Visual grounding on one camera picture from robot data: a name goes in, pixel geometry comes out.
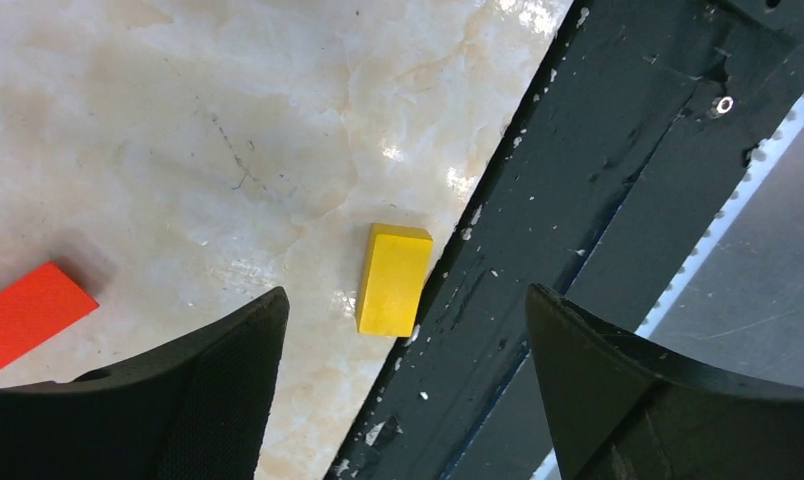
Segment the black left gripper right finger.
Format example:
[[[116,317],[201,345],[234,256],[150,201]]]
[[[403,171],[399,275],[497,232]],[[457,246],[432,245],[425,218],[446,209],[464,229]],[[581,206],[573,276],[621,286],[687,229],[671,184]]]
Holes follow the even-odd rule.
[[[542,285],[526,296],[565,479],[804,479],[804,388],[720,369]]]

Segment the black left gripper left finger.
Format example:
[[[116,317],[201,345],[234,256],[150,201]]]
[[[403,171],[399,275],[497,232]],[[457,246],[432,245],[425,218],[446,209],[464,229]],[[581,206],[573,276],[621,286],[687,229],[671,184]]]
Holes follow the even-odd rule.
[[[0,479],[250,479],[289,314],[276,287],[67,382],[0,389]]]

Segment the yellow rectangular block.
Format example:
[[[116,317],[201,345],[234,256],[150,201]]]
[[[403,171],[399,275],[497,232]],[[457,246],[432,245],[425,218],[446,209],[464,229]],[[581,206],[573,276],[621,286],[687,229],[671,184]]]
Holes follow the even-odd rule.
[[[360,334],[412,334],[432,248],[433,239],[422,228],[383,223],[371,226],[356,302]]]

